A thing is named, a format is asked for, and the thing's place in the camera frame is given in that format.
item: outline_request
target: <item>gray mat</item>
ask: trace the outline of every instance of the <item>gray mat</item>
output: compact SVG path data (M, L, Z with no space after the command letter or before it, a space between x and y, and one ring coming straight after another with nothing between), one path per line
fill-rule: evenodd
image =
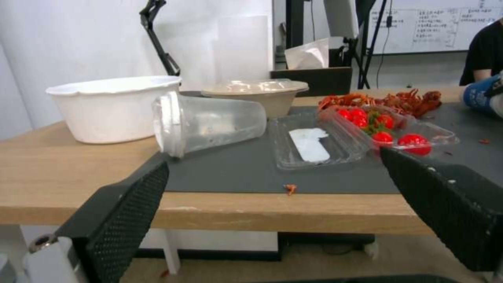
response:
M299 111L314 108L295 107L291 112ZM434 116L428 121L455 132L461 139L457 145L440 148L435 158L467 165L503 186L502 120L459 103L444 104L427 116ZM481 138L491 143L481 145ZM166 191L284 193L284 184L296 184L297 193L398 193L385 168L368 157L349 164L280 170L267 131L253 140L189 153L181 160L170 159L169 165Z

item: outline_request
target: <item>white bowl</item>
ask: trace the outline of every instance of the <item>white bowl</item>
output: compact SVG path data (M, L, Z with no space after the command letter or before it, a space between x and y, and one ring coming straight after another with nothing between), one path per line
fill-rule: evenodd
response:
M262 104L267 118L286 116L295 95L306 91L305 82L280 80L231 81L230 83L204 88L204 96L255 101Z
M119 78L48 88L76 140L121 143L154 135L152 102L178 92L179 77Z

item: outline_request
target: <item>whiteboard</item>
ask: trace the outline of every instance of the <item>whiteboard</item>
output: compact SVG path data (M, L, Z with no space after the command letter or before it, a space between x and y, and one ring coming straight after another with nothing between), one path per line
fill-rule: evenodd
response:
M468 50L478 31L503 16L503 0L394 0L393 21L383 52L390 3L386 3L374 54ZM376 0L370 11L368 48L381 5L382 0Z

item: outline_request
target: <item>cherry tomato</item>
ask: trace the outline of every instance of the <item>cherry tomato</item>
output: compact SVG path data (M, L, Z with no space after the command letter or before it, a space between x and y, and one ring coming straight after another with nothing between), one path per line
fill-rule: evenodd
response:
M398 139L399 146L419 146L417 148L405 149L405 151L417 154L427 155L432 151L430 142L422 135L417 133L408 133Z
M381 114L379 117L375 119L374 126L378 127L381 124L387 127L388 129L393 129L394 126L393 118L391 118L391 116L388 114Z
M347 109L339 109L337 110L340 116L346 118L347 120L351 121L353 120L351 117L351 113Z
M367 118L362 116L353 116L353 124L358 128L364 128L369 125Z
M355 119L355 117L364 117L365 120L367 119L367 113L361 108L353 108L349 113L353 119Z
M385 131L380 131L372 135L372 139L375 143L380 144L391 144L393 143L393 136Z

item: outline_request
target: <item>clear plastic cup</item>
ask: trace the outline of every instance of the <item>clear plastic cup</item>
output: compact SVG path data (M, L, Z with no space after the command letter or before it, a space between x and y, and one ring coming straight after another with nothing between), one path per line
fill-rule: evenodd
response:
M266 130L266 112L257 102L171 91L152 106L155 138L161 152L172 157L259 137Z

